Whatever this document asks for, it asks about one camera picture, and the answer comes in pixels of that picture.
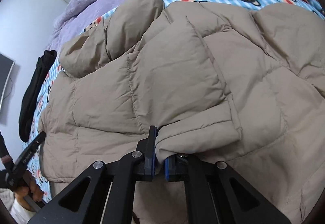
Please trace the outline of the person left hand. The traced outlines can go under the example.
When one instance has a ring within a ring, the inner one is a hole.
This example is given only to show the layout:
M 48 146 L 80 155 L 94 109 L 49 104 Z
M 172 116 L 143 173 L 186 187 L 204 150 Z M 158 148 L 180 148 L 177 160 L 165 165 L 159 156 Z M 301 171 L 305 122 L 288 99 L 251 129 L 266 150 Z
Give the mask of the person left hand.
M 29 179 L 29 186 L 18 187 L 14 192 L 14 196 L 20 206 L 26 210 L 33 211 L 33 208 L 27 203 L 24 197 L 31 192 L 33 201 L 41 201 L 43 199 L 43 191 L 40 189 L 40 186 L 36 184 L 35 178 L 30 171 L 26 171 L 25 175 Z

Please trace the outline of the white sleeved left forearm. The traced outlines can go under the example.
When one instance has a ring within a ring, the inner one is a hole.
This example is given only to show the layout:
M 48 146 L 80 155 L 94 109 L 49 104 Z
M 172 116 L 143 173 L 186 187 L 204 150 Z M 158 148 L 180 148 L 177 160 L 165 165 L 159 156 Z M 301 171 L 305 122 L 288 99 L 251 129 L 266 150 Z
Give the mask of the white sleeved left forearm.
M 34 212 L 23 208 L 15 199 L 11 208 L 11 216 L 18 224 L 27 224 L 28 221 L 35 215 Z

